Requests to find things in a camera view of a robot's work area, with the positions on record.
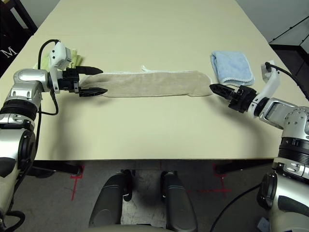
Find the white wall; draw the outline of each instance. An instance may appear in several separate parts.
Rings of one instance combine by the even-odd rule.
[[[309,16],[309,0],[236,0],[268,42]],[[305,20],[273,44],[299,45],[309,34]],[[309,38],[302,47],[309,52]]]
[[[309,0],[236,0],[250,20],[271,41],[289,27],[309,15]],[[34,23],[39,27],[59,0],[21,0]],[[299,45],[309,33],[309,19],[302,22],[274,44]],[[309,38],[302,47],[309,52]]]
[[[60,0],[20,0],[32,18],[33,22],[39,27],[47,18],[49,13],[55,8]],[[14,16],[20,24],[27,28],[15,10],[12,10]]]

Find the table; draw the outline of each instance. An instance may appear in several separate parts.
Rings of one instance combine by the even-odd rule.
[[[61,0],[0,79],[1,104],[14,72],[33,67],[48,39],[77,48],[83,65],[105,72],[145,65],[198,70],[216,82],[211,52],[237,50],[260,91],[260,64],[273,59],[286,69],[233,0]],[[308,105],[284,74],[274,97]],[[60,112],[42,117],[36,160],[266,159],[277,156],[281,141],[281,130],[229,109],[216,95],[79,98],[62,91],[56,98]],[[42,109],[55,110],[48,93]]]

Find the gray carpet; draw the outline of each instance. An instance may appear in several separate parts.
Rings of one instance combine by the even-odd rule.
[[[165,206],[160,201],[159,178],[163,170],[178,171],[189,192],[200,232],[209,231],[215,218],[233,198],[258,184],[270,165],[229,173],[222,189],[221,179],[213,174],[214,161],[87,161],[83,178],[77,181],[72,201],[74,179],[56,173],[46,179],[27,176],[15,195],[13,210],[26,214],[18,232],[78,232],[87,228],[97,196],[106,180],[120,169],[135,169],[135,189],[130,202],[124,202],[122,224],[150,223],[165,227]],[[266,211],[256,202],[257,191],[232,205],[217,224],[216,232],[257,232],[255,228]],[[7,222],[14,220],[7,217]]]

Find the black cable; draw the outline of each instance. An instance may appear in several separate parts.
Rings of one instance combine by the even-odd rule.
[[[308,37],[309,37],[309,34],[301,41],[301,43],[298,46],[300,46]]]
[[[38,147],[39,147],[41,121],[42,121],[42,113],[41,113],[41,105],[40,105],[40,107],[39,107],[39,119],[38,119],[38,126],[37,126],[37,134],[36,134],[37,139],[35,141],[35,149],[36,149],[36,151],[38,151]]]
[[[54,102],[54,105],[55,105],[55,108],[56,108],[56,112],[55,113],[48,113],[48,112],[44,112],[44,111],[39,111],[39,113],[41,114],[44,114],[44,115],[57,115],[59,113],[59,107],[58,107],[58,103],[57,103],[57,100],[56,100],[56,95],[55,95],[55,92],[54,90],[50,90],[50,96],[52,97],[53,99],[53,102]]]
[[[46,45],[48,45],[49,43],[58,43],[59,40],[56,40],[56,39],[52,39],[52,40],[48,40],[46,41],[45,43],[43,43],[43,45],[41,46],[40,50],[39,50],[39,56],[38,56],[38,69],[41,68],[41,57],[42,57],[42,52],[43,52],[43,49],[46,47]],[[36,147],[36,150],[38,150],[38,147],[39,147],[39,138],[40,138],[40,128],[41,128],[41,120],[42,120],[42,114],[45,114],[45,115],[57,115],[58,112],[59,112],[59,107],[58,107],[58,104],[57,104],[57,101],[56,101],[56,96],[55,96],[55,92],[53,89],[51,89],[50,91],[50,96],[52,97],[53,99],[53,102],[54,102],[54,105],[55,105],[55,108],[56,108],[56,112],[55,113],[47,113],[47,112],[43,112],[42,111],[42,107],[40,105],[39,107],[39,120],[38,120],[38,126],[37,126],[37,134],[36,134],[36,142],[35,142],[35,147]]]
[[[300,70],[301,70],[301,68],[304,66],[304,64],[305,64],[305,61],[303,61],[303,63],[300,65],[300,67],[299,67],[299,69],[297,70],[297,72],[296,72],[295,76],[297,76],[297,75],[298,75],[299,71],[300,71]]]
[[[41,69],[41,57],[42,57],[42,51],[46,47],[46,45],[50,44],[51,42],[58,43],[59,40],[48,40],[45,43],[43,43],[42,47],[39,50],[39,56],[38,56],[38,69]]]
[[[8,211],[6,213],[6,215],[7,216],[17,217],[17,218],[19,218],[19,221],[15,225],[7,228],[5,230],[5,232],[13,232],[13,231],[15,231],[18,227],[20,227],[24,223],[25,218],[26,218],[25,214],[23,212],[21,212],[21,211]]]
[[[48,40],[46,41],[45,43],[43,43],[43,45],[41,46],[40,50],[39,50],[39,56],[38,56],[38,69],[41,68],[41,57],[42,57],[42,52],[43,52],[43,49],[46,47],[46,45],[48,45],[49,43],[58,43],[59,40],[55,40],[55,39],[52,39],[52,40]],[[43,112],[43,111],[39,111],[39,113],[41,112],[41,114],[44,114],[44,115],[57,115],[58,112],[59,112],[59,108],[58,108],[58,104],[57,104],[57,101],[56,101],[56,96],[55,96],[55,93],[54,91],[50,91],[50,95],[53,99],[53,102],[54,102],[54,105],[55,105],[55,108],[56,108],[56,112],[55,113],[48,113],[48,112]]]
[[[211,230],[210,232],[213,232],[217,222],[219,221],[220,217],[223,215],[223,213],[228,209],[228,207],[230,207],[235,201],[237,201],[239,198],[241,198],[242,196],[246,195],[247,193],[249,192],[252,192],[253,190],[257,189],[260,187],[261,184],[258,184],[257,186],[254,186],[253,188],[251,189],[248,189],[247,191],[243,192],[242,194],[238,195],[237,197],[235,197],[222,211],[221,213],[219,214],[219,216],[216,218],[216,220],[214,221],[212,227],[211,227]]]
[[[285,74],[287,74],[288,76],[290,76],[294,81],[295,83],[298,85],[298,87],[300,88],[300,90],[303,92],[303,94],[305,95],[305,97],[307,98],[307,100],[309,101],[309,94],[307,93],[307,91],[305,90],[305,88],[300,84],[300,82],[298,81],[297,77],[294,76],[293,74],[289,73],[288,71],[276,66],[276,65],[273,65],[273,64],[270,64],[269,62],[266,62],[265,63],[265,66],[266,66],[266,69],[269,69],[270,67],[271,68],[275,68],[276,70],[279,70]]]
[[[278,39],[280,36],[284,35],[285,33],[287,33],[289,30],[293,29],[294,27],[296,27],[298,24],[302,23],[303,21],[305,21],[307,18],[309,18],[309,16],[307,16],[306,18],[304,18],[303,20],[301,20],[300,22],[296,23],[294,26],[291,26],[289,29],[287,29],[284,33],[282,33],[281,35],[277,36],[276,38],[272,39],[272,41],[268,42],[271,43],[274,40]]]

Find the red tape mark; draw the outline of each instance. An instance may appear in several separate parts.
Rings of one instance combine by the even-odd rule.
[[[85,169],[85,166],[82,166],[82,173],[80,175],[71,175],[70,176],[70,179],[75,179],[71,201],[74,200],[74,196],[75,196],[75,192],[76,192],[77,180],[83,178],[84,169]]]
[[[214,163],[212,164],[212,170],[213,170],[213,175],[220,178],[220,182],[221,182],[221,186],[222,186],[221,192],[223,193],[223,196],[226,197],[226,193],[232,191],[231,189],[226,189],[225,186],[224,186],[224,177],[226,177],[226,174],[217,174],[216,173],[216,164],[214,164]]]

